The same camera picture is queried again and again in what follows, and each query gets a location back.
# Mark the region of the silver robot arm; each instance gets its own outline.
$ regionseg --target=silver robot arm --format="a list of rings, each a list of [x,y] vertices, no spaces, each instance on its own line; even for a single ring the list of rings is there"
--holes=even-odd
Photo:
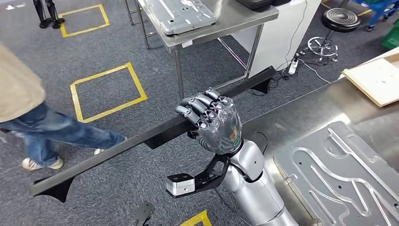
[[[241,122],[230,98],[213,88],[185,98],[176,111],[198,129],[189,136],[216,155],[205,171],[192,177],[168,177],[168,192],[175,198],[218,187],[222,181],[241,205],[254,226],[297,226],[274,187],[263,154],[250,140],[241,137]],[[214,169],[217,162],[223,169]]]

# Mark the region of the white sneaker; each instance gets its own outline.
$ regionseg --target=white sneaker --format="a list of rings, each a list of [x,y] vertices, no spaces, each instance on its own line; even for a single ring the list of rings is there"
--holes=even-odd
[[[103,152],[103,151],[105,151],[105,149],[97,148],[97,149],[94,150],[94,155],[98,155],[98,154],[100,154],[100,153]]]
[[[53,164],[51,164],[50,166],[47,166],[47,167],[50,169],[53,169],[53,170],[55,170],[55,169],[57,170],[57,169],[61,168],[63,165],[64,165],[64,161],[60,157],[58,157],[56,162],[54,162]],[[22,168],[24,168],[27,171],[38,170],[38,169],[43,168],[42,166],[40,166],[39,164],[37,164],[35,161],[33,161],[30,158],[25,158],[22,161],[21,166],[22,166]]]

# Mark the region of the yellow tape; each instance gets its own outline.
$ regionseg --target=yellow tape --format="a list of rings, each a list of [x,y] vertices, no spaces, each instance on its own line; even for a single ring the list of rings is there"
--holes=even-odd
[[[111,110],[108,110],[108,111],[96,114],[96,115],[94,115],[92,117],[89,117],[87,119],[84,119],[83,116],[82,116],[82,110],[81,110],[81,107],[80,107],[78,92],[76,91],[76,85],[79,84],[79,83],[82,83],[82,82],[90,81],[90,80],[99,78],[101,76],[104,76],[104,75],[107,75],[107,74],[122,70],[124,68],[128,69],[128,71],[129,71],[129,73],[130,73],[130,75],[131,75],[131,77],[133,79],[133,82],[135,83],[135,86],[137,87],[137,90],[138,90],[138,92],[140,94],[140,97],[135,99],[135,100],[129,101],[127,103],[124,103],[122,105],[119,105],[119,106],[117,106],[117,107],[115,107],[115,108],[113,108]],[[76,80],[70,85],[70,87],[71,87],[73,105],[75,106],[76,118],[78,119],[78,121],[84,122],[84,123],[88,123],[88,122],[97,120],[99,118],[102,118],[102,117],[107,116],[109,114],[112,114],[114,112],[120,111],[120,110],[122,110],[124,108],[127,108],[129,106],[135,105],[135,104],[137,104],[139,102],[142,102],[142,101],[147,99],[147,96],[144,93],[143,87],[141,86],[140,81],[139,81],[135,71],[133,70],[132,64],[130,62],[125,64],[125,65],[122,65],[122,66],[119,66],[119,67],[116,67],[116,68],[112,68],[112,69],[110,69],[108,71],[101,72],[101,73],[98,73],[98,74],[94,74],[94,75],[88,76],[88,77],[83,78],[83,79]]]
[[[328,9],[331,9],[330,6],[328,6],[328,5],[324,4],[324,3],[320,3],[320,5],[322,5],[322,6],[326,7],[326,8],[328,8]]]
[[[367,14],[367,13],[369,13],[369,12],[373,12],[373,11],[372,11],[371,9],[368,9],[368,10],[362,12],[362,13],[359,13],[358,16],[365,15],[365,14]]]
[[[208,219],[206,210],[204,210],[201,213],[195,215],[194,217],[188,219],[187,221],[182,223],[180,226],[195,226],[200,222],[202,222],[203,226],[212,226],[211,222]]]
[[[92,8],[99,8],[100,9],[101,15],[103,15],[103,19],[104,19],[104,24],[103,25],[100,25],[100,26],[97,26],[97,27],[88,28],[88,29],[85,29],[85,30],[82,30],[82,31],[73,32],[73,33],[69,33],[68,34],[68,33],[66,33],[66,30],[65,30],[65,24],[62,23],[61,24],[61,28],[60,28],[62,36],[64,38],[71,37],[71,36],[74,36],[74,35],[78,35],[78,34],[82,34],[82,33],[86,33],[86,32],[91,32],[91,31],[94,31],[94,30],[97,30],[97,29],[100,29],[100,28],[103,28],[103,27],[106,27],[106,26],[110,25],[110,21],[108,20],[108,17],[107,17],[107,15],[105,13],[105,10],[104,10],[104,7],[103,7],[102,4],[95,5],[95,6],[90,6],[90,7],[86,7],[86,8],[81,8],[81,9],[77,9],[77,10],[66,12],[66,13],[61,13],[61,14],[58,15],[58,17],[59,18],[63,18],[63,16],[65,16],[65,15],[81,12],[81,11],[92,9]]]

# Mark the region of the aluminum plate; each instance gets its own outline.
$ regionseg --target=aluminum plate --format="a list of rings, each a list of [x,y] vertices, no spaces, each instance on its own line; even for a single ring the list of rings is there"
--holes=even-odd
[[[399,226],[399,174],[343,122],[283,147],[274,161],[324,226]]]
[[[143,0],[165,34],[180,34],[211,25],[217,18],[200,0]]]

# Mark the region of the wooden board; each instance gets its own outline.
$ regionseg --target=wooden board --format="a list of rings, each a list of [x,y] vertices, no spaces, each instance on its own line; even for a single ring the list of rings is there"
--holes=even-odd
[[[343,74],[377,106],[382,107],[399,100],[399,69],[392,59],[381,58]]]

